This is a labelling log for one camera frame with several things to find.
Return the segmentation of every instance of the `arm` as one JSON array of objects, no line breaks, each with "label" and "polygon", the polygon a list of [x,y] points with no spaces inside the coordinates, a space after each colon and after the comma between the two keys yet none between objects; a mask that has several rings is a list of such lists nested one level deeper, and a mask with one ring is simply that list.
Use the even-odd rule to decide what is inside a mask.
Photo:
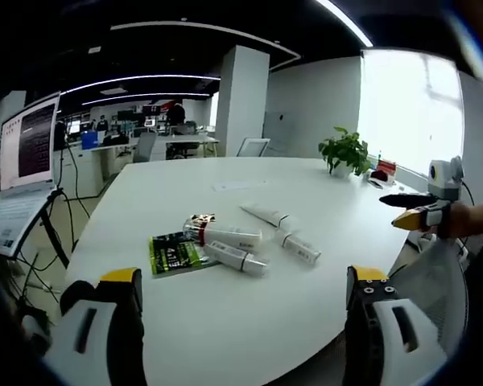
[{"label": "arm", "polygon": [[468,207],[457,202],[451,206],[448,226],[439,228],[441,237],[466,237],[483,234],[483,204]]}]

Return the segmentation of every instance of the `round table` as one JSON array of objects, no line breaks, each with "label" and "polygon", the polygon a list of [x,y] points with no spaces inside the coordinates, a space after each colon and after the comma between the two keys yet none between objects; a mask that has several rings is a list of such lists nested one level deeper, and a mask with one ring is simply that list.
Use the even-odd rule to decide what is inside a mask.
[{"label": "round table", "polygon": [[[407,232],[403,210],[378,201],[361,178],[328,175],[319,159],[203,158],[128,165],[93,212],[72,255],[67,284],[113,269],[142,270],[148,384],[261,385],[296,368],[344,328],[349,265],[388,272]],[[255,201],[298,217],[320,250],[316,265],[292,256],[274,229],[239,208]],[[151,236],[181,230],[192,214],[261,228],[265,277],[223,265],[153,278]]]}]

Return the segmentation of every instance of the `black ceiling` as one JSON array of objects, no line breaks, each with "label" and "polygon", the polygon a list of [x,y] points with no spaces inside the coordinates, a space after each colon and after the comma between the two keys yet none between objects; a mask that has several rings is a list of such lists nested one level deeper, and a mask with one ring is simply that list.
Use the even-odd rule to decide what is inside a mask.
[{"label": "black ceiling", "polygon": [[[428,0],[335,1],[376,46],[431,51],[469,67],[438,10]],[[234,45],[270,53],[270,66],[290,53],[246,37],[196,27],[111,26],[150,21],[203,23],[255,35],[301,55],[293,64],[358,55],[356,37],[314,0],[30,0],[0,3],[0,97],[26,89],[32,101],[57,90],[122,76],[188,74],[219,76],[221,59]],[[88,49],[101,51],[89,54]],[[218,82],[157,79],[124,81],[129,93],[213,93]],[[63,96],[61,105],[105,98],[107,84]]]}]

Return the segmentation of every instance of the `white pot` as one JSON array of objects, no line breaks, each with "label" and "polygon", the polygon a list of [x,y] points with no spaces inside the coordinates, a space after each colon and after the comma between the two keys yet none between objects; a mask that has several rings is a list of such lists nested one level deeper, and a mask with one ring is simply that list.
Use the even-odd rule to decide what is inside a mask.
[{"label": "white pot", "polygon": [[331,175],[339,179],[347,179],[351,172],[353,171],[352,166],[348,166],[347,162],[340,162],[340,165],[332,169]]}]

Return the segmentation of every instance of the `potted plant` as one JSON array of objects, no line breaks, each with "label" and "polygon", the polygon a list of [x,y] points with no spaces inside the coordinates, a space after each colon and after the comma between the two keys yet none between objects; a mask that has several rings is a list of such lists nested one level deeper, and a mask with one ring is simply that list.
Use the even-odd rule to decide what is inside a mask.
[{"label": "potted plant", "polygon": [[370,167],[367,142],[359,141],[359,133],[349,133],[343,127],[335,127],[335,130],[342,134],[341,139],[327,138],[319,143],[319,152],[328,163],[329,174],[347,177],[352,171],[355,175],[365,173]]}]

